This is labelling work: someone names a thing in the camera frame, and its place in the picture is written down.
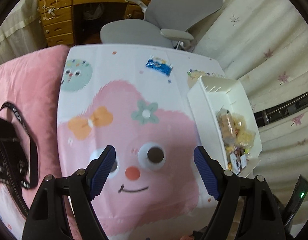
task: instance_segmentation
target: cartoon eye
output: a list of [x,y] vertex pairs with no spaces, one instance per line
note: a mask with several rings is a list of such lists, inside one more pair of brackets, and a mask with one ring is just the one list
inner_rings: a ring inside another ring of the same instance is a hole
[[[92,160],[98,159],[99,156],[102,154],[102,152],[104,150],[105,150],[105,148],[99,148],[99,149],[93,151],[92,154],[90,155],[89,162],[91,162]],[[113,178],[118,173],[118,170],[119,170],[119,162],[118,162],[118,158],[116,156],[116,160],[114,162],[114,165],[113,165],[111,171],[109,172],[108,177]]]
[[145,143],[138,151],[138,161],[142,168],[156,171],[166,160],[164,149],[157,143]]
[[116,157],[116,160],[114,162],[114,165],[111,169],[111,171],[109,172],[109,175],[108,175],[108,178],[113,178],[115,177],[115,175],[118,173],[118,170],[119,170],[119,165],[118,165],[118,159]]

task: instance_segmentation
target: chair seat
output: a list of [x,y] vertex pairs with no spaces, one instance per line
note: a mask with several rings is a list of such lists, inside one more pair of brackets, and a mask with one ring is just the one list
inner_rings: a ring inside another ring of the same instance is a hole
[[100,30],[102,43],[127,43],[174,48],[172,41],[164,38],[155,25],[139,20],[128,19],[106,24]]

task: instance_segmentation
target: blue gripper pad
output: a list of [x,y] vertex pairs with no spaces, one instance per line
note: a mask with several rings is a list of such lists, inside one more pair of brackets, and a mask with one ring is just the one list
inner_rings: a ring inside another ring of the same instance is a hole
[[221,186],[220,184],[222,184],[223,181],[222,167],[217,161],[212,160],[209,157],[202,146],[195,148],[194,162],[198,168],[199,174],[201,175],[208,194],[213,196],[215,200],[219,200],[222,196],[222,192],[220,192],[219,189],[219,186]]
[[107,146],[86,176],[87,185],[90,188],[89,200],[98,196],[107,180],[107,177],[115,163],[116,151],[113,146]]

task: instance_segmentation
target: pink nose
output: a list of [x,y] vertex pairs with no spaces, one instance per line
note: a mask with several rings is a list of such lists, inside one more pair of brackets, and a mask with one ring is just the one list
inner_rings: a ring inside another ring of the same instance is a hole
[[129,180],[137,180],[140,177],[140,171],[137,167],[135,166],[131,166],[128,167],[125,171],[125,176],[129,179]]

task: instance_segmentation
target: cartoon printed blanket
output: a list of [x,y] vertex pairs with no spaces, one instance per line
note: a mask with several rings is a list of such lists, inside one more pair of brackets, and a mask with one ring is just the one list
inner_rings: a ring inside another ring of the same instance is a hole
[[[145,67],[151,55],[173,64],[169,77]],[[114,146],[115,164],[92,201],[110,239],[177,239],[214,212],[193,162],[200,144],[186,100],[193,67],[223,74],[215,60],[149,46],[77,46],[68,54],[57,116],[62,174]]]

